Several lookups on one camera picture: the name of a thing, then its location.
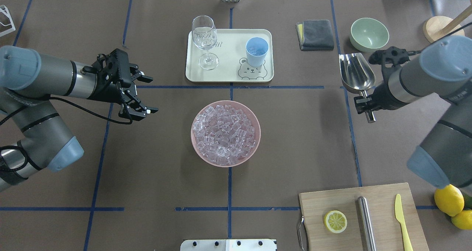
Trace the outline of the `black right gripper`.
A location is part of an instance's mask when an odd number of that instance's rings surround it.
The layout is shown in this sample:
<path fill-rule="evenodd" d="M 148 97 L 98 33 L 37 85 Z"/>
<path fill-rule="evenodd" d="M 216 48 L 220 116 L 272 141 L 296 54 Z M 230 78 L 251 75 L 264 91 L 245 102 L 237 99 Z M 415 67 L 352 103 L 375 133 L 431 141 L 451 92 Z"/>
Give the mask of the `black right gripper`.
<path fill-rule="evenodd" d="M 362 98 L 355 97 L 355 108 L 358 114 L 367 111 L 396 110 L 404 107 L 407 103 L 395 98 L 391 93 L 388 82 L 395 71 L 401 70 L 401 65 L 410 61 L 409 53 L 405 49 L 391 46 L 386 50 L 375 51 L 368 59 L 371 65 L 380 65 L 383 81 L 376 86 L 374 92 Z"/>

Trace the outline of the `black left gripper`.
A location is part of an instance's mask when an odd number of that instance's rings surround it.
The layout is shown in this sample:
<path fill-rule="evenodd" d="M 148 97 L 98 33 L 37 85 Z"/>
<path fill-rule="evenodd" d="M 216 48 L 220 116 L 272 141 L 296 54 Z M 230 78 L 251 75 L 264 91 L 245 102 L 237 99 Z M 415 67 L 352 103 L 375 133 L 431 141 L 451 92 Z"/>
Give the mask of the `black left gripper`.
<path fill-rule="evenodd" d="M 153 78 L 139 71 L 136 64 L 130 63 L 125 51 L 116 48 L 107 55 L 100 54 L 92 67 L 86 70 L 96 75 L 96 86 L 88 99 L 120 104 L 119 117 L 140 121 L 159 111 L 140 103 L 130 103 L 137 100 L 135 80 L 151 83 Z"/>

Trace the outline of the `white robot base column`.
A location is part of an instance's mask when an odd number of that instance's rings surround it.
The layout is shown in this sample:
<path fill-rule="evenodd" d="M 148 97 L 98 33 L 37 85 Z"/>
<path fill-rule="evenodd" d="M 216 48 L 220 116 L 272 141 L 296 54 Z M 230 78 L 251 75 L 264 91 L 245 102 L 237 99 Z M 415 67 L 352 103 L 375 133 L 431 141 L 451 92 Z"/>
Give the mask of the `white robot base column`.
<path fill-rule="evenodd" d="M 275 239 L 206 239 L 185 240 L 181 251 L 277 251 Z"/>

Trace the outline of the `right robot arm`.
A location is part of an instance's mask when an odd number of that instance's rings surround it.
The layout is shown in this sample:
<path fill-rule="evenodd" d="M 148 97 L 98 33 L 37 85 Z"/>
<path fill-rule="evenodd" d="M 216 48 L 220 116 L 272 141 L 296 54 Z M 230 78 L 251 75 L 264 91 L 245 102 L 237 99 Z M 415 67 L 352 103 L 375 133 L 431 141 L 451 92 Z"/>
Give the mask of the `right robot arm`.
<path fill-rule="evenodd" d="M 401 110 L 432 128 L 406 163 L 436 188 L 452 184 L 471 195 L 471 48 L 469 37 L 452 35 L 418 56 L 396 47 L 377 52 L 383 81 L 369 96 L 356 97 L 358 113 Z"/>

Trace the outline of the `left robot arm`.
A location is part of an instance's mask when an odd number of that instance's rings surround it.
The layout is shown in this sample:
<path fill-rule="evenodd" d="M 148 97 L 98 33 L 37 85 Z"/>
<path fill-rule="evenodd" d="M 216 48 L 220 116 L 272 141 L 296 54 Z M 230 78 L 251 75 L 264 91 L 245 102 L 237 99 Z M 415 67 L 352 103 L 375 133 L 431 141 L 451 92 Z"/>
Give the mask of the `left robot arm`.
<path fill-rule="evenodd" d="M 84 155 L 51 100 L 122 125 L 158 112 L 137 95 L 135 81 L 150 83 L 128 54 L 100 53 L 91 65 L 29 48 L 1 47 L 1 123 L 12 119 L 24 135 L 1 147 L 1 191 L 49 169 L 60 171 Z"/>

